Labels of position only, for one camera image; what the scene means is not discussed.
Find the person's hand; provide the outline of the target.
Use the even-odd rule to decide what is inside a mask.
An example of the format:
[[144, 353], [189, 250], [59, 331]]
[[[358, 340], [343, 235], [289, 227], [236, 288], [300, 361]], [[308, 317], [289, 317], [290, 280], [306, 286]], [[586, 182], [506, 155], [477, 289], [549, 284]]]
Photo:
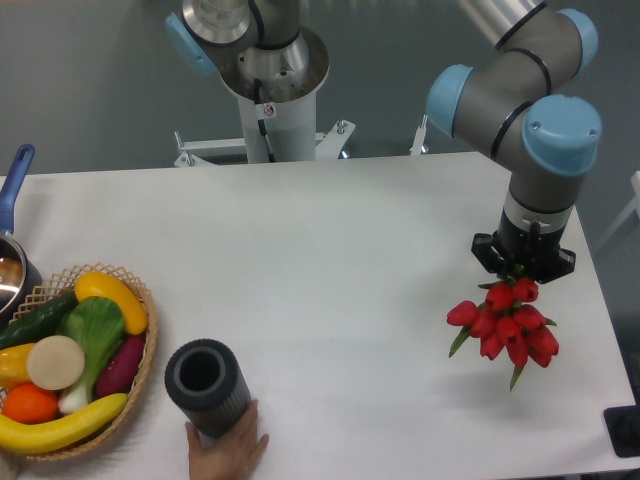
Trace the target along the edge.
[[191, 480], [248, 479], [261, 460], [270, 436], [258, 437], [258, 401], [253, 400], [238, 422], [211, 447], [205, 447], [196, 427], [185, 423]]

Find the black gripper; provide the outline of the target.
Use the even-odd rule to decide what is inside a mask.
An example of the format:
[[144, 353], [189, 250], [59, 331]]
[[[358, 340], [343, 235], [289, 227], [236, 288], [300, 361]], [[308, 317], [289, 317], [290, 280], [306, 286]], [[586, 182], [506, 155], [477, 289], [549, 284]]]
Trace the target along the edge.
[[499, 279], [529, 278], [546, 284], [574, 272], [576, 254], [560, 247], [564, 228], [542, 232], [542, 224], [534, 222], [518, 227], [503, 211], [496, 231], [476, 233], [471, 252], [491, 274]]

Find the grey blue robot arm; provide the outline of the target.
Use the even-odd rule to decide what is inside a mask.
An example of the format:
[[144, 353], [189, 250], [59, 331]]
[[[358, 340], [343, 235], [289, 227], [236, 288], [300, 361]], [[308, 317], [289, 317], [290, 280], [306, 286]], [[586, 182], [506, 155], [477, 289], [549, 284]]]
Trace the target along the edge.
[[602, 135], [597, 110], [558, 90], [594, 58], [598, 33], [586, 14], [544, 1], [460, 6], [499, 56], [485, 70], [444, 70], [426, 115], [511, 174], [499, 225], [475, 234], [474, 256], [500, 278], [549, 283], [575, 268], [575, 253], [560, 242]]

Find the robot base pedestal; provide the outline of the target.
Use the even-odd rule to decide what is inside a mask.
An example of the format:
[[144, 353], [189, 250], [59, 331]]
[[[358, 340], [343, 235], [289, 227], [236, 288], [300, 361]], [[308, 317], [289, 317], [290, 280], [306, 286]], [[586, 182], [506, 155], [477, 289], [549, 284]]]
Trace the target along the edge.
[[330, 62], [299, 2], [184, 1], [165, 30], [192, 69], [235, 96], [249, 162], [315, 159], [316, 94]]

